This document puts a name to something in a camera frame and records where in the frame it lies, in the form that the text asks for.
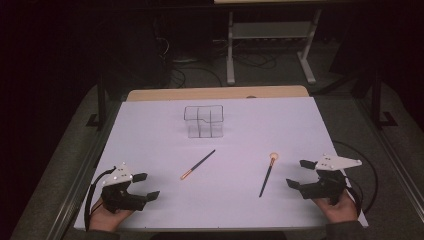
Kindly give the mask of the clear plastic organizer box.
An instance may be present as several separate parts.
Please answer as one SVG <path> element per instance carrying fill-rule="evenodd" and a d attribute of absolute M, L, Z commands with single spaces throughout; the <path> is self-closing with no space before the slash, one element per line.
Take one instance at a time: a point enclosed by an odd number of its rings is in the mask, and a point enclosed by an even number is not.
<path fill-rule="evenodd" d="M 221 138 L 224 108 L 222 105 L 186 106 L 184 121 L 189 138 Z"/>

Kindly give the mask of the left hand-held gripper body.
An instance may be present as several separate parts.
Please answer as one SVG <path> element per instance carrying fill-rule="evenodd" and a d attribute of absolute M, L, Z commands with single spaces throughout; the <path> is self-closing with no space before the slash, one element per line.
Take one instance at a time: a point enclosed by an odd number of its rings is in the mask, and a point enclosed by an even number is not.
<path fill-rule="evenodd" d="M 142 211 L 146 205 L 146 197 L 133 195 L 128 187 L 133 183 L 133 174 L 129 167 L 122 163 L 115 167 L 102 182 L 101 198 L 104 207 L 114 213 L 116 210 Z"/>

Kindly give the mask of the white metal frame desk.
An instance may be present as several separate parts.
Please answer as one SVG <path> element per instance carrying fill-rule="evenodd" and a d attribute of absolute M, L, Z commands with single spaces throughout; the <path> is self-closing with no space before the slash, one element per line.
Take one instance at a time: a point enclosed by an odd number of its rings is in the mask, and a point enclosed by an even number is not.
<path fill-rule="evenodd" d="M 303 74 L 308 84 L 316 83 L 315 76 L 308 62 L 308 55 L 312 42 L 318 29 L 319 21 L 324 9 L 324 4 L 342 3 L 344 0 L 214 0 L 215 6 L 220 7 L 270 7 L 275 5 L 287 5 L 300 7 L 309 5 L 313 9 L 313 16 L 308 21 L 273 21 L 273 22 L 235 22 L 235 10 L 230 10 L 228 14 L 228 36 L 227 36 L 227 57 L 226 74 L 227 83 L 232 86 L 236 83 L 234 69 L 234 40 L 251 39 L 303 39 L 305 44 L 301 51 L 297 52 L 297 58 L 302 68 Z"/>

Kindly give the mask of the light wooden table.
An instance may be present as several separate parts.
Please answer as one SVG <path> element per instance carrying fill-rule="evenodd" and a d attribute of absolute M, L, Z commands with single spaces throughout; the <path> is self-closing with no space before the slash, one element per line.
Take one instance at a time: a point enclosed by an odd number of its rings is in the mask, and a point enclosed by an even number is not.
<path fill-rule="evenodd" d="M 127 97 L 134 101 L 205 100 L 308 97 L 304 86 L 249 86 L 184 89 L 132 90 Z"/>

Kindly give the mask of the aluminium frame rail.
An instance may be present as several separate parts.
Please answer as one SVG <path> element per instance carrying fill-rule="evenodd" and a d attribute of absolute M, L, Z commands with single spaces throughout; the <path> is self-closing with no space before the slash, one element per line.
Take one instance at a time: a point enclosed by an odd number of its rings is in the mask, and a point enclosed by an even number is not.
<path fill-rule="evenodd" d="M 387 127 L 398 127 L 399 124 L 393 116 L 387 112 L 377 114 L 377 119 L 372 118 L 371 109 L 366 105 L 363 100 L 355 99 L 355 105 L 358 107 L 361 115 L 365 118 L 367 124 L 370 126 L 373 134 L 375 135 L 378 143 L 382 146 L 384 152 L 387 154 L 388 160 L 393 165 L 395 175 L 398 178 L 402 189 L 405 191 L 408 199 L 414 207 L 417 214 L 424 222 L 424 193 L 422 193 L 413 179 L 410 172 L 407 170 L 401 155 L 395 150 L 387 137 L 384 129 Z"/>
<path fill-rule="evenodd" d="M 79 212 L 84 210 L 84 200 L 96 171 L 113 123 L 121 107 L 120 102 L 107 103 L 106 115 L 101 124 L 88 126 L 85 117 L 91 118 L 93 110 L 77 114 L 71 121 L 70 130 L 59 144 L 50 180 L 55 180 L 61 194 L 58 210 L 53 214 L 46 240 L 63 240 L 73 226 Z"/>

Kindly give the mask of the person's left hand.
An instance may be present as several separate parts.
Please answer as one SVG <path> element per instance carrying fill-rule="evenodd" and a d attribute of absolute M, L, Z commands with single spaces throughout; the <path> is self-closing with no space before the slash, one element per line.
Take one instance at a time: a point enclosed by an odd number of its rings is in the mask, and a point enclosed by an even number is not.
<path fill-rule="evenodd" d="M 115 232 L 119 225 L 133 214 L 131 210 L 116 210 L 111 213 L 103 206 L 99 198 L 90 212 L 89 229 L 97 231 Z"/>

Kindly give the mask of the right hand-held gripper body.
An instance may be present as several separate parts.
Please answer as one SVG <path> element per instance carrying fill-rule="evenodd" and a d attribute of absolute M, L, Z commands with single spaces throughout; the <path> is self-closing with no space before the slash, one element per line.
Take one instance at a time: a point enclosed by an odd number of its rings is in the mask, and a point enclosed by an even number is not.
<path fill-rule="evenodd" d="M 316 183 L 301 184 L 299 189 L 304 199 L 329 198 L 330 204 L 335 205 L 339 201 L 339 196 L 348 190 L 354 197 L 357 206 L 362 205 L 362 199 L 348 186 L 343 170 L 359 167 L 361 160 L 340 157 L 336 155 L 324 154 L 316 161 L 315 171 L 318 174 Z"/>

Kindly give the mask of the white table mat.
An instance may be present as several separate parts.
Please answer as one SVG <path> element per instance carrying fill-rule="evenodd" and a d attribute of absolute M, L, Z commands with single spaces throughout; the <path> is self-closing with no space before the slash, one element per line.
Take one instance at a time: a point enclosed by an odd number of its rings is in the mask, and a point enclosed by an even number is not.
<path fill-rule="evenodd" d="M 146 180 L 132 194 L 159 191 L 135 212 L 129 231 L 311 229 L 326 219 L 286 180 L 313 183 L 315 171 L 300 166 L 335 152 L 311 97 L 224 99 L 223 136 L 189 138 L 184 109 L 190 101 L 140 101 L 121 105 L 97 170 L 125 163 Z M 187 178 L 186 171 L 216 152 Z M 259 197 L 272 152 L 279 154 Z"/>

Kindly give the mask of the black metal stand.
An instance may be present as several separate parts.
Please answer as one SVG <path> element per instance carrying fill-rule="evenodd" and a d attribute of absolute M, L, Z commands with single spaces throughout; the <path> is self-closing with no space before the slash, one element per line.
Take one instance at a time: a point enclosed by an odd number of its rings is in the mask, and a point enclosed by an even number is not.
<path fill-rule="evenodd" d="M 371 120 L 379 130 L 386 126 L 397 126 L 397 122 L 389 112 L 381 111 L 381 87 L 381 76 L 375 71 L 371 94 Z"/>
<path fill-rule="evenodd" d="M 97 110 L 96 114 L 90 115 L 86 125 L 96 127 L 100 131 L 106 122 L 106 90 L 103 76 L 100 76 L 97 81 Z"/>

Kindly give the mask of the person's right hand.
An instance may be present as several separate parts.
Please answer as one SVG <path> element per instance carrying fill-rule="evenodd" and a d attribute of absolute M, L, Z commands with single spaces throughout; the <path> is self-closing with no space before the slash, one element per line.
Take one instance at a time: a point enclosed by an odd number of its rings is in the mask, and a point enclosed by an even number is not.
<path fill-rule="evenodd" d="M 336 205 L 331 205 L 327 199 L 313 199 L 313 202 L 322 211 L 330 223 L 342 223 L 357 221 L 358 215 L 354 201 L 349 194 L 344 191 Z"/>

